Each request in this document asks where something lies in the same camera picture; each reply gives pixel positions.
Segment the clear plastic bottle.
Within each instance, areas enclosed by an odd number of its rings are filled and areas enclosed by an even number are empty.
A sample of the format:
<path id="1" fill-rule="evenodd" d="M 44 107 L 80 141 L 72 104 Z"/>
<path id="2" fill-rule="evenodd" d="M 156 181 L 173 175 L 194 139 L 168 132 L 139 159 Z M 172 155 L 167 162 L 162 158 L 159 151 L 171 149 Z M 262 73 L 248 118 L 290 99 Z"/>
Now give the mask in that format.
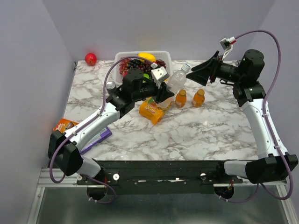
<path id="1" fill-rule="evenodd" d="M 180 70 L 176 71 L 175 73 L 173 73 L 173 75 L 170 77 L 170 79 L 167 83 L 167 89 L 169 89 L 170 91 L 172 91 L 176 95 L 177 92 L 179 90 L 181 90 L 182 87 L 185 85 L 186 80 L 187 80 L 187 78 L 186 78 L 187 73 L 188 72 L 185 72 L 182 69 L 180 69 Z M 168 109 L 170 104 L 172 103 L 172 100 L 173 100 L 174 96 L 168 98 L 167 100 L 165 100 L 162 103 L 159 103 L 159 107 L 162 108 L 163 110 Z"/>

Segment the orange juice bottle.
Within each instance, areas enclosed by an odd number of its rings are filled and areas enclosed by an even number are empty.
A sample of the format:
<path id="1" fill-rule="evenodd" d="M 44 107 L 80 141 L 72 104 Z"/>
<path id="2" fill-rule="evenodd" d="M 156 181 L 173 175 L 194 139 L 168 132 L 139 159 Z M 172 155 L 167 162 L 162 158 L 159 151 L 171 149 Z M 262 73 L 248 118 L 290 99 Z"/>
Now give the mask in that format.
<path id="1" fill-rule="evenodd" d="M 175 105 L 178 108 L 184 107 L 186 104 L 186 90 L 181 89 L 176 95 Z"/>
<path id="2" fill-rule="evenodd" d="M 205 101 L 205 91 L 199 89 L 193 96 L 192 105 L 193 107 L 201 107 Z"/>

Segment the blue white bottle cap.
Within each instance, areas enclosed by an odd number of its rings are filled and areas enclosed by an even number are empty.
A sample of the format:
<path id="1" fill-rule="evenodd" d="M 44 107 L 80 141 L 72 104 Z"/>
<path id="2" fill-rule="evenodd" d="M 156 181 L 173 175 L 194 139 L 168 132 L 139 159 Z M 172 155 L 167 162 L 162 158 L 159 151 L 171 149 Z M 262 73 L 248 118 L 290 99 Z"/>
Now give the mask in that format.
<path id="1" fill-rule="evenodd" d="M 190 67 L 188 64 L 185 63 L 185 64 L 181 67 L 181 69 L 184 70 L 185 72 L 188 72 L 188 71 L 191 69 L 191 67 Z"/>

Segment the orange juice bottle back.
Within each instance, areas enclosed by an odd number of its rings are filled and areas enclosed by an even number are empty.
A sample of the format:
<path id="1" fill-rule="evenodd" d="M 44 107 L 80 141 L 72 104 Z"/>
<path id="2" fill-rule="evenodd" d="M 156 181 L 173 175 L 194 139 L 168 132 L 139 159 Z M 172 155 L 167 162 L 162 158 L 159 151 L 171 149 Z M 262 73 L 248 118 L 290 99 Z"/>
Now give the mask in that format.
<path id="1" fill-rule="evenodd" d="M 205 101 L 205 91 L 199 89 L 193 96 L 192 105 L 193 107 L 201 107 Z"/>

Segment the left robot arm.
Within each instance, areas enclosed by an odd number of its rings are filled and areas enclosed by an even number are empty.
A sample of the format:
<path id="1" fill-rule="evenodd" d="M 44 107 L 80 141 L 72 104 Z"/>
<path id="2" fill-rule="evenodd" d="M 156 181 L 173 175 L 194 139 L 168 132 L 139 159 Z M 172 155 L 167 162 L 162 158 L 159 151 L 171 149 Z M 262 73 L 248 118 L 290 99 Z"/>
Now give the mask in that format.
<path id="1" fill-rule="evenodd" d="M 93 184 L 101 183 L 104 177 L 101 166 L 96 160 L 83 157 L 80 151 L 99 131 L 130 112 L 137 101 L 152 97 L 160 103 L 172 97 L 174 94 L 165 83 L 167 78 L 169 74 L 164 67 L 153 69 L 150 79 L 145 78 L 141 70 L 130 69 L 122 85 L 96 112 L 63 133 L 54 131 L 51 134 L 50 169 L 57 166 L 66 176 L 78 173 L 87 176 Z"/>

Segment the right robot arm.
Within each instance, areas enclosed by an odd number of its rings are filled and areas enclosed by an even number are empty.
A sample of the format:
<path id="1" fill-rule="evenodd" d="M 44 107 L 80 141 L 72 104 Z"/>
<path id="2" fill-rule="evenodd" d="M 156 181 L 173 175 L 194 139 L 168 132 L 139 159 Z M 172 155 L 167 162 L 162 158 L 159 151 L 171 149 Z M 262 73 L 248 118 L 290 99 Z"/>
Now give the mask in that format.
<path id="1" fill-rule="evenodd" d="M 191 69 L 186 77 L 205 86 L 217 78 L 221 84 L 233 86 L 233 95 L 245 113 L 257 146 L 258 160 L 225 161 L 216 169 L 215 178 L 227 182 L 232 175 L 248 179 L 251 183 L 282 181 L 298 164 L 296 155 L 290 155 L 275 130 L 270 116 L 266 93 L 258 78 L 264 68 L 264 56 L 256 49 L 247 50 L 239 65 L 224 63 L 215 53 L 208 61 Z"/>

